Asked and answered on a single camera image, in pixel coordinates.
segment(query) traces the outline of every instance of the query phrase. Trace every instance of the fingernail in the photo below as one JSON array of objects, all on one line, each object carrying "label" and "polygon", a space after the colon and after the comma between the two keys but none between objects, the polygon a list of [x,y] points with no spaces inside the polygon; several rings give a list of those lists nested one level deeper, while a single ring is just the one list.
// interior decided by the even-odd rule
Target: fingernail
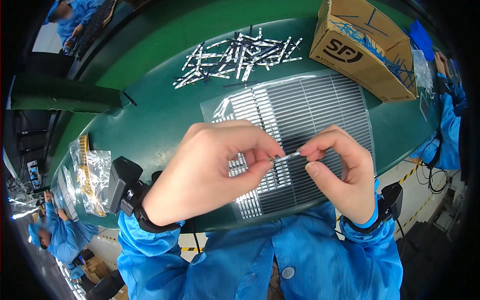
[{"label": "fingernail", "polygon": [[317,164],[311,162],[311,163],[308,163],[306,166],[305,166],[305,170],[307,171],[308,175],[310,176],[316,176],[318,174],[318,166]]}]

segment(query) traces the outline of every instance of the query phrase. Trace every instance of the cardboard boxes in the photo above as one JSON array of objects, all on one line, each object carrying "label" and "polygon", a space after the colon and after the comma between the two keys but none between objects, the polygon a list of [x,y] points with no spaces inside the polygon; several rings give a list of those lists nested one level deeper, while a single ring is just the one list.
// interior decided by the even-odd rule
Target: cardboard boxes
[{"label": "cardboard boxes", "polygon": [[99,257],[94,256],[82,265],[85,276],[97,284],[102,278],[110,276],[110,269],[107,264]]},{"label": "cardboard boxes", "polygon": [[127,286],[123,286],[115,296],[110,298],[110,300],[128,300]]},{"label": "cardboard boxes", "polygon": [[409,38],[365,0],[324,0],[309,57],[383,102],[417,98]]}]

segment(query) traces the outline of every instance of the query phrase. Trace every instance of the blue bin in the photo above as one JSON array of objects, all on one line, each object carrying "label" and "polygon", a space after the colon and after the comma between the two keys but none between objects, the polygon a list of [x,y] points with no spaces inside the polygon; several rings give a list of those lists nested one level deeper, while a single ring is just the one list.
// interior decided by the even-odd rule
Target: blue bin
[{"label": "blue bin", "polygon": [[432,40],[418,20],[415,20],[415,22],[410,25],[410,36],[413,38],[417,47],[423,51],[425,59],[433,61],[435,55],[432,50]]}]

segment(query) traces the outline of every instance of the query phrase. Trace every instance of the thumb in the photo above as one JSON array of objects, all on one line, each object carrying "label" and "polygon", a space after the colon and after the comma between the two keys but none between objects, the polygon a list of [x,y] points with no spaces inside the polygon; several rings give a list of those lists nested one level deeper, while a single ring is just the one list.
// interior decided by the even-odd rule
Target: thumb
[{"label": "thumb", "polygon": [[248,167],[247,172],[229,178],[229,190],[235,192],[236,197],[255,189],[265,174],[273,167],[273,162],[268,160],[257,161]]},{"label": "thumb", "polygon": [[319,161],[310,162],[305,166],[305,170],[317,187],[330,201],[332,199],[335,200],[343,191],[346,183],[338,179],[338,177],[323,163]]}]

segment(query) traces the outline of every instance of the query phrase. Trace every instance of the green workbench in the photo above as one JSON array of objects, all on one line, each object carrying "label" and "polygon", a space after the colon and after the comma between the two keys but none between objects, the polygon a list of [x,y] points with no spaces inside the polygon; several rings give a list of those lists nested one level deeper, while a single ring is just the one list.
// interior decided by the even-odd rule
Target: green workbench
[{"label": "green workbench", "polygon": [[[203,121],[200,103],[238,89],[223,88],[222,85],[236,81],[222,78],[213,78],[207,84],[190,84],[178,90],[173,88],[173,77],[184,74],[181,67],[185,63],[185,56],[204,40],[209,45],[225,37],[231,38],[234,30],[240,29],[247,33],[250,24],[257,24],[254,33],[258,32],[258,27],[262,27],[263,35],[267,38],[303,37],[300,49],[294,52],[294,57],[301,56],[302,60],[272,67],[271,71],[257,69],[249,80],[265,82],[327,68],[308,58],[320,6],[318,1],[304,1],[296,3],[294,7],[288,1],[287,8],[281,7],[283,1],[252,1],[255,10],[242,10],[245,14],[238,16],[232,15],[231,4],[227,2],[209,1],[205,6],[186,12],[158,28],[125,53],[97,84],[124,88],[138,106],[129,105],[116,116],[102,114],[92,118],[90,114],[75,114],[60,142],[60,152],[55,155],[57,162],[54,160],[54,163],[57,166],[68,165],[72,171],[70,154],[65,154],[66,145],[80,135],[83,127],[82,134],[89,135],[93,149],[110,150],[112,159],[124,156],[134,161],[144,169],[141,180],[150,183],[151,174],[167,165],[188,127]],[[372,3],[401,28],[413,22],[381,3]],[[381,175],[430,137],[438,126],[438,111],[435,106],[431,106],[425,120],[420,110],[420,97],[408,102],[383,104],[365,89],[363,92],[372,123],[377,175]],[[419,95],[430,98],[423,90],[419,90]],[[49,178],[56,180],[56,172]],[[118,216],[99,218],[86,215],[83,204],[78,201],[76,208],[82,221],[109,228],[117,226]],[[305,208],[307,207],[297,206],[288,213]],[[272,218],[280,216],[283,215],[272,215]],[[238,226],[233,210],[228,205],[194,218],[192,223],[197,232]]]}]

